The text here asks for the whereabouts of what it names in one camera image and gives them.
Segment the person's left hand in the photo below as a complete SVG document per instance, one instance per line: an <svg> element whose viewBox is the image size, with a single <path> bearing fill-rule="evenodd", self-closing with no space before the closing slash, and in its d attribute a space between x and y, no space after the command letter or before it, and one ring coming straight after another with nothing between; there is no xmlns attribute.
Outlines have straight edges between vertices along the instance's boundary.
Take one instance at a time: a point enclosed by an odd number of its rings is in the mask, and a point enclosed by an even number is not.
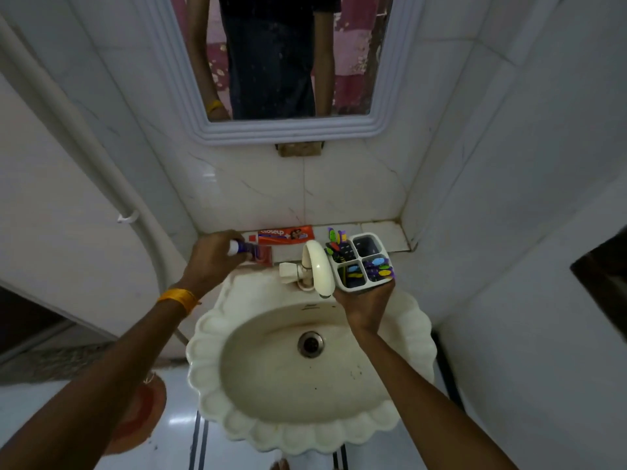
<svg viewBox="0 0 627 470"><path fill-rule="evenodd" d="M192 248L182 278L173 287L189 290L200 300L222 284L240 266L230 266L228 250L231 239L244 240L235 230L200 236Z"/></svg>

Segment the person's right hand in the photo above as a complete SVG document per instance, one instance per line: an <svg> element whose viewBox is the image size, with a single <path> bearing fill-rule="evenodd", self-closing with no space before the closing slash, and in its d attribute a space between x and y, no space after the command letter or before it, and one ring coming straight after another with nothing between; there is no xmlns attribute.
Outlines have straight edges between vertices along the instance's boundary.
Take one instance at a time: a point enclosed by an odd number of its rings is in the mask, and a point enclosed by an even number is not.
<svg viewBox="0 0 627 470"><path fill-rule="evenodd" d="M349 327L357 338L364 334L378 334L391 297L386 294L386 284L362 292L345 292L337 288L333 297L344 309Z"/></svg>

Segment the purple and white tube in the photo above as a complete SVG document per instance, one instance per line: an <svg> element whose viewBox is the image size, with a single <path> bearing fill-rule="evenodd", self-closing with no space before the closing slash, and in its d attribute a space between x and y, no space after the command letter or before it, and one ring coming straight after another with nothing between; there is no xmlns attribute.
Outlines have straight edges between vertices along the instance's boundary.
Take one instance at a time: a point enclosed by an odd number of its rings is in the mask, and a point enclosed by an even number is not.
<svg viewBox="0 0 627 470"><path fill-rule="evenodd" d="M231 239L227 255L233 257L236 255L248 254L250 255L251 262L258 264L272 264L271 253L272 250L270 246Z"/></svg>

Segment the white four-slot toothbrush holder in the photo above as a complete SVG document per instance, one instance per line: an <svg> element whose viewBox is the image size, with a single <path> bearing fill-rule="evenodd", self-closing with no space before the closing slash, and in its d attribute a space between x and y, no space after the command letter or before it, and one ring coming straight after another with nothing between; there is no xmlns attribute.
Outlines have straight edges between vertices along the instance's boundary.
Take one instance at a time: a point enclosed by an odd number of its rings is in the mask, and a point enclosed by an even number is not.
<svg viewBox="0 0 627 470"><path fill-rule="evenodd" d="M337 287L340 290L345 291L345 292L362 292L370 288L388 283L391 279L387 279L387 280L380 281L377 283L369 281L365 276L365 269L362 264L363 260L381 257L381 256L387 257L390 259L389 254L387 250L385 249L385 247L383 246L380 238L372 233L362 233L362 234L357 234L353 236L347 235L347 239L349 242L349 246L346 247L346 253L344 254L343 257L330 256L327 254L327 258L333 268L333 275L334 275ZM360 286L354 289L349 289L342 285L340 277L339 277L339 273L338 273L338 268L342 266L352 265L355 263L361 266L362 272L366 279L366 283L363 286Z"/></svg>

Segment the person's right forearm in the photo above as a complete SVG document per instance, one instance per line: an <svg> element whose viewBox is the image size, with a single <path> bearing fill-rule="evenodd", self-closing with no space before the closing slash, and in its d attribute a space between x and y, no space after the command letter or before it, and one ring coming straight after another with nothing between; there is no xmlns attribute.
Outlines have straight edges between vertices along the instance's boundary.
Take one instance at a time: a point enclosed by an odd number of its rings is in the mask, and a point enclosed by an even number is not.
<svg viewBox="0 0 627 470"><path fill-rule="evenodd" d="M352 326L427 470L519 470L480 426L372 328Z"/></svg>

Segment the colourful toothbrush bundle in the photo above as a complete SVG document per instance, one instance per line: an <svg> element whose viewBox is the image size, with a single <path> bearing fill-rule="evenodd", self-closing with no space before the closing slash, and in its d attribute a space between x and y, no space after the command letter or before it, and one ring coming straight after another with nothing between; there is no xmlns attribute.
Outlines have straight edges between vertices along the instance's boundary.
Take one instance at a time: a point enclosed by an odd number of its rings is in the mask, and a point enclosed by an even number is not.
<svg viewBox="0 0 627 470"><path fill-rule="evenodd" d="M377 283L395 278L393 266L387 257L381 256L363 260L362 264L365 269L365 276L371 282Z"/></svg>

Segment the dark toothbrush with yellow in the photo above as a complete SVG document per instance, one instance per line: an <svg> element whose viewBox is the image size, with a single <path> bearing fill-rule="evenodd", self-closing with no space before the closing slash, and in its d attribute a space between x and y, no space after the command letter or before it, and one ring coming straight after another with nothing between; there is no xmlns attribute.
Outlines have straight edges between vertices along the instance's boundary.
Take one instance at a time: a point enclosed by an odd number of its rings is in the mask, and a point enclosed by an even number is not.
<svg viewBox="0 0 627 470"><path fill-rule="evenodd" d="M361 266L357 263L338 268L338 273L342 285L346 288L354 289L366 283Z"/></svg>

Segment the red toothpaste tube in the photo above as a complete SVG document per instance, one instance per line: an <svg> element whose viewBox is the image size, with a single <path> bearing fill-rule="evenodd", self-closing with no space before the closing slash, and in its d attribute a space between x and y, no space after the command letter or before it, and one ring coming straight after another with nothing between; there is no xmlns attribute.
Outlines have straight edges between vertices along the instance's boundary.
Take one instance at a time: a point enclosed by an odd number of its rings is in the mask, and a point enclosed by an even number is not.
<svg viewBox="0 0 627 470"><path fill-rule="evenodd" d="M245 236L249 242L258 245L296 245L315 239L312 226L267 228Z"/></svg>

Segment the green and purple toothbrush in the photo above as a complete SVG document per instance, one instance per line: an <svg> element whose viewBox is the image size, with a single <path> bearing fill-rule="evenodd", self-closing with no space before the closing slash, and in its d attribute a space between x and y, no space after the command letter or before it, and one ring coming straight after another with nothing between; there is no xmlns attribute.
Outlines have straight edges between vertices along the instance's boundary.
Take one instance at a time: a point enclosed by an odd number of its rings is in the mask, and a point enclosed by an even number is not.
<svg viewBox="0 0 627 470"><path fill-rule="evenodd" d="M346 247L349 246L346 232L328 227L327 238L328 241L325 243L325 251L327 254L330 256L343 257L346 253Z"/></svg>

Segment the white plastic faucet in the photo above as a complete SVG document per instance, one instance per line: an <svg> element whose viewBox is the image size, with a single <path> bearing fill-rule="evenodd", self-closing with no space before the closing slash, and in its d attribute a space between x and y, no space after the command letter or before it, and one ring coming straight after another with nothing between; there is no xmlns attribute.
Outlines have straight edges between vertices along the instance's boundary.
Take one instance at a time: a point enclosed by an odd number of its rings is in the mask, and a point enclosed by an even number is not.
<svg viewBox="0 0 627 470"><path fill-rule="evenodd" d="M296 284L303 292L316 292L321 298L330 298L335 291L333 268L324 248L315 240L305 243L300 263L279 264L283 284Z"/></svg>

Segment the metal basin drain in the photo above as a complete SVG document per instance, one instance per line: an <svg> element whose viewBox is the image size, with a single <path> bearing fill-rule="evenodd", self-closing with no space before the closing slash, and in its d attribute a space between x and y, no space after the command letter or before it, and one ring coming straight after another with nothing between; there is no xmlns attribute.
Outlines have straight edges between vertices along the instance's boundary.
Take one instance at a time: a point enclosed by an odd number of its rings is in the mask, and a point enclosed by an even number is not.
<svg viewBox="0 0 627 470"><path fill-rule="evenodd" d="M325 348L323 337L315 331L303 333L297 342L297 351L304 358L317 358Z"/></svg>

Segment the white scalloped wash basin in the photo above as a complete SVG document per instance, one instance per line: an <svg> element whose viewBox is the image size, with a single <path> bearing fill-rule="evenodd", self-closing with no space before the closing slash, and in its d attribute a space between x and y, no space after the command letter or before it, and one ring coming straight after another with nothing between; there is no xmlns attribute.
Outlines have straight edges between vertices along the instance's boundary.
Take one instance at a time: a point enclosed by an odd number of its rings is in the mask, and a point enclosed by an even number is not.
<svg viewBox="0 0 627 470"><path fill-rule="evenodd" d="M325 341L317 358L297 351L308 331ZM259 451L331 453L400 421L341 305L281 283L277 268L231 273L186 357L200 415Z"/></svg>

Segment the orange plastic stool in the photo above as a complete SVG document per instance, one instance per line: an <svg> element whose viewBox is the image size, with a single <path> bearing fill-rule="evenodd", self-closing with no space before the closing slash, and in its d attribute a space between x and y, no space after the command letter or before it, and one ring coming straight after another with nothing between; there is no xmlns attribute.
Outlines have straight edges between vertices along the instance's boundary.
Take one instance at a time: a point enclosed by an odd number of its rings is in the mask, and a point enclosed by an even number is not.
<svg viewBox="0 0 627 470"><path fill-rule="evenodd" d="M152 372L133 395L104 456L122 454L147 442L164 413L166 403L166 385L158 374Z"/></svg>

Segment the brown mirror bracket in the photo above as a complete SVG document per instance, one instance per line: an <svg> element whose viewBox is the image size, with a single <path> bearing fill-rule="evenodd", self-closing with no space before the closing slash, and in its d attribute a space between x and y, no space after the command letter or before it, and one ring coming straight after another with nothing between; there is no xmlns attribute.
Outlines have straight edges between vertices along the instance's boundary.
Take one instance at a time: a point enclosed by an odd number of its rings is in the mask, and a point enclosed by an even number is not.
<svg viewBox="0 0 627 470"><path fill-rule="evenodd" d="M319 157L325 141L307 141L297 143L276 143L275 149L282 158Z"/></svg>

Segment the white wall pipe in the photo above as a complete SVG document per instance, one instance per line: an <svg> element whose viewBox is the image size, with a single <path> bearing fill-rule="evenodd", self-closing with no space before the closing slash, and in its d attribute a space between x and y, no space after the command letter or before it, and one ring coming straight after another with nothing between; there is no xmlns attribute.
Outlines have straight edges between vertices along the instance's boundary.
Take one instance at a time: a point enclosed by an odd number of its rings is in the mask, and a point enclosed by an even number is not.
<svg viewBox="0 0 627 470"><path fill-rule="evenodd" d="M18 32L0 14L0 285L117 338L198 233L159 164L145 201Z"/></svg>

